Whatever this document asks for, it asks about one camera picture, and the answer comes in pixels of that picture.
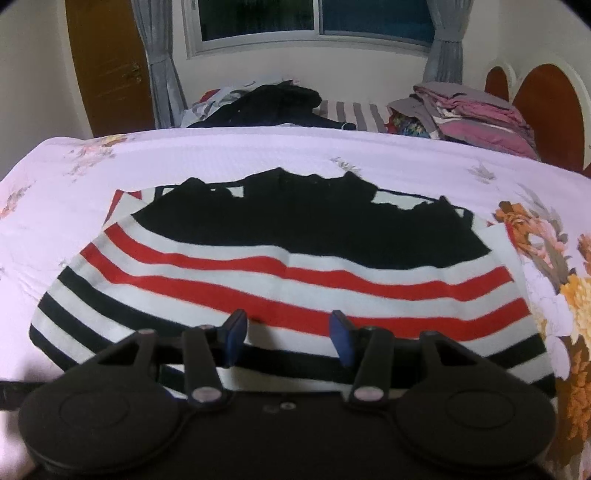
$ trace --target brown wooden door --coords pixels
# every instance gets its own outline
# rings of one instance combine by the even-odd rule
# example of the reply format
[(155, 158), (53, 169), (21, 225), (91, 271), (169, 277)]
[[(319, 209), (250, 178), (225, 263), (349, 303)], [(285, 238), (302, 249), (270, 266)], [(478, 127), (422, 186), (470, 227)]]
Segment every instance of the brown wooden door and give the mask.
[(66, 0), (66, 13), (94, 136), (154, 129), (148, 65), (129, 0)]

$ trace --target white wall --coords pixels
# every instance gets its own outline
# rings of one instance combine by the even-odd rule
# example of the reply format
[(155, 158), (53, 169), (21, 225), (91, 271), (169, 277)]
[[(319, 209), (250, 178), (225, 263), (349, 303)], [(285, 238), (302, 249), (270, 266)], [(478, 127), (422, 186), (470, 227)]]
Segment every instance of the white wall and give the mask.
[[(464, 40), (465, 83), (483, 87), (482, 72), (498, 54), (499, 0), (475, 0)], [(187, 103), (207, 90), (265, 74), (292, 76), (330, 100), (386, 104), (421, 81), (426, 54), (345, 46), (266, 44), (187, 59), (181, 0), (173, 0), (174, 62)]]
[(501, 0), (499, 56), (517, 77), (539, 53), (562, 57), (591, 90), (591, 29), (559, 0)]
[(41, 141), (83, 135), (58, 24), (56, 0), (17, 0), (0, 15), (0, 179)]

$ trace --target gray curtain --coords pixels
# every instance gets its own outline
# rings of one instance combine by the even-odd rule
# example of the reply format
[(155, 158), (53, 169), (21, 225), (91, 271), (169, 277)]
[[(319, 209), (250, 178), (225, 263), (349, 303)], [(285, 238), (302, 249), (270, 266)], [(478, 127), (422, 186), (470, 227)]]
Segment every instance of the gray curtain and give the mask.
[(131, 0), (131, 5), (150, 69), (155, 126), (178, 127), (185, 104), (172, 59), (171, 0)]
[(427, 0), (435, 40), (423, 74), (424, 82), (462, 83), (462, 39), (473, 0)]

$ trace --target bed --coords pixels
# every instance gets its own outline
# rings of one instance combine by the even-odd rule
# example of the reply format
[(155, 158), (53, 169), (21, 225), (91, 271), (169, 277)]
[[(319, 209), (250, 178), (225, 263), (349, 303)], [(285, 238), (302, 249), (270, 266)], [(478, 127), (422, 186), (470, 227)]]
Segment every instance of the bed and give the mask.
[[(585, 148), (591, 116), (584, 86), (573, 86), (567, 69), (556, 63), (536, 65), (517, 80), (499, 60), (486, 78), (486, 90), (512, 100), (534, 127), (542, 162), (384, 135), (379, 122), (376, 132), (169, 129), (43, 142), (0, 183), (0, 377), (47, 381), (61, 374), (30, 342), (31, 316), (60, 271), (100, 232), (116, 190), (137, 192), (189, 177), (235, 181), (276, 167), (327, 178), (352, 172), (381, 189), (411, 193), (417, 203), (446, 196), (481, 219), (481, 228), (504, 224), (516, 249), (498, 254), (522, 285), (547, 348), (535, 362), (549, 363), (556, 376), (559, 423), (545, 464), (557, 478), (584, 480), (591, 473), (591, 210), (583, 207), (591, 202), (585, 177), (591, 173)], [(540, 111), (540, 92), (572, 108), (564, 116), (572, 123), (561, 131), (571, 141), (548, 135), (556, 123), (550, 122), (551, 105)], [(351, 104), (350, 114), (357, 109)], [(524, 365), (514, 373), (526, 378), (537, 371)], [(2, 412), (0, 419), (0, 478), (17, 478), (32, 463), (16, 414)]]

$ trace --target white window frame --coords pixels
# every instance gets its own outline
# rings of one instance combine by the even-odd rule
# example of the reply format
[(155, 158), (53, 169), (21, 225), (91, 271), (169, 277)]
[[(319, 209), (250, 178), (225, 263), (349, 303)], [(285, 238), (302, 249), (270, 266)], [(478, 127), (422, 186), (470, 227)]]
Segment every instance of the white window frame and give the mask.
[(357, 46), (377, 50), (407, 50), (417, 54), (427, 54), (430, 45), (409, 38), (390, 37), (369, 33), (325, 31), (322, 35), (322, 0), (313, 0), (314, 30), (292, 30), (283, 32), (265, 32), (236, 37), (218, 38), (202, 41), (201, 22), (199, 20), (199, 0), (183, 0), (183, 20), (187, 58), (221, 49), (250, 48), (261, 44), (277, 42), (305, 42), (323, 46)]

